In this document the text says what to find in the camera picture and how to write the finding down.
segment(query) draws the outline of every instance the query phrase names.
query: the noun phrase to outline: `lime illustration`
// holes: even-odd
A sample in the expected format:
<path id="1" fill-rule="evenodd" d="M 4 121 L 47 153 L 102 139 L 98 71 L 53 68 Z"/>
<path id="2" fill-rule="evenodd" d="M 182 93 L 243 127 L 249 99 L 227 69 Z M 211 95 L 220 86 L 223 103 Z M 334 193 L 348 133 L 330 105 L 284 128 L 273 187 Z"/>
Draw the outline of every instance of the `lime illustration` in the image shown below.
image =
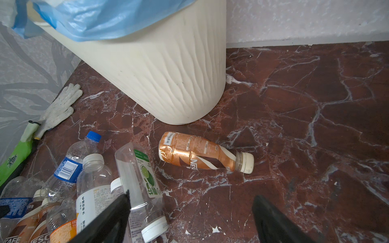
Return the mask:
<path id="1" fill-rule="evenodd" d="M 155 186 L 154 178 L 152 177 L 151 174 L 149 174 L 149 175 L 150 176 L 147 178 L 147 180 L 149 181 L 150 185 Z"/>
<path id="2" fill-rule="evenodd" d="M 148 171 L 147 168 L 144 167 L 144 166 L 142 166 L 142 174 L 143 174 L 146 178 L 148 178 L 148 177 L 150 176 L 149 171 Z"/>

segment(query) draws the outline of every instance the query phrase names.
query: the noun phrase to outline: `trash bag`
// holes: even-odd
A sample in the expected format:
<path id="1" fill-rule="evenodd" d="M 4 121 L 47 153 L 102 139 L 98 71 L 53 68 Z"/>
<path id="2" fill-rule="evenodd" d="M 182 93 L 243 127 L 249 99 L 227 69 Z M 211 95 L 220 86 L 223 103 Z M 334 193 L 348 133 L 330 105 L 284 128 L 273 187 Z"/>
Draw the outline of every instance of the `trash bag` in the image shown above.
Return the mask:
<path id="1" fill-rule="evenodd" d="M 41 18 L 80 42 L 114 39 L 143 29 L 195 0 L 32 0 Z"/>
<path id="2" fill-rule="evenodd" d="M 41 35 L 44 30 L 35 25 L 27 17 L 28 0 L 1 0 L 0 22 L 13 29 L 23 38 Z"/>

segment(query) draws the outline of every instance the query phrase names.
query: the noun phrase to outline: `blue bottle cap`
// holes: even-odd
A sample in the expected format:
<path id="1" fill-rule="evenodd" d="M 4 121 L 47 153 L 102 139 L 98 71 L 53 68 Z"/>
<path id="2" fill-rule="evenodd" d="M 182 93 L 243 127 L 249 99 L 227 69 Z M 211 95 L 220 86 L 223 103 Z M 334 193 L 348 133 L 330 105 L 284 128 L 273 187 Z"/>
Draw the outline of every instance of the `blue bottle cap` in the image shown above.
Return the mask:
<path id="1" fill-rule="evenodd" d="M 92 141 L 95 141 L 96 143 L 100 142 L 101 135 L 95 132 L 88 132 L 88 135 L 86 135 L 87 138 L 89 138 Z"/>

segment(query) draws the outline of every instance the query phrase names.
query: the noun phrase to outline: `leaf pattern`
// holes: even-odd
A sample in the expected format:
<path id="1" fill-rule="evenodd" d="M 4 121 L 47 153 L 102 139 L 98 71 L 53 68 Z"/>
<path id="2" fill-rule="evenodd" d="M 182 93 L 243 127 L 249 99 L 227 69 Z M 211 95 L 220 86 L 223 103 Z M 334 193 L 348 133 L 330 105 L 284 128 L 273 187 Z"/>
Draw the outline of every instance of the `leaf pattern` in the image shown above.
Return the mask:
<path id="1" fill-rule="evenodd" d="M 0 163 L 81 60 L 48 34 L 23 39 L 0 23 Z"/>

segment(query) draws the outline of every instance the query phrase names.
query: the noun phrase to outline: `blue bottle label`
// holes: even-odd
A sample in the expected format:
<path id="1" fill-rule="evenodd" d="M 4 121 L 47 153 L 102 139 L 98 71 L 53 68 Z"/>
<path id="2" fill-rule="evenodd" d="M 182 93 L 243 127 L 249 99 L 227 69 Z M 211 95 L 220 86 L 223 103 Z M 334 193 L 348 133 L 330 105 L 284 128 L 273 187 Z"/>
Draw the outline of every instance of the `blue bottle label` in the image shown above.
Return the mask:
<path id="1" fill-rule="evenodd" d="M 32 202 L 32 198 L 1 198 L 0 206 L 8 205 L 10 209 L 10 212 L 4 218 L 22 218 L 26 214 L 30 202 Z"/>
<path id="2" fill-rule="evenodd" d="M 75 162 L 74 160 L 65 157 L 54 172 L 54 176 L 60 180 L 76 183 L 77 177 L 82 171 L 82 164 Z"/>

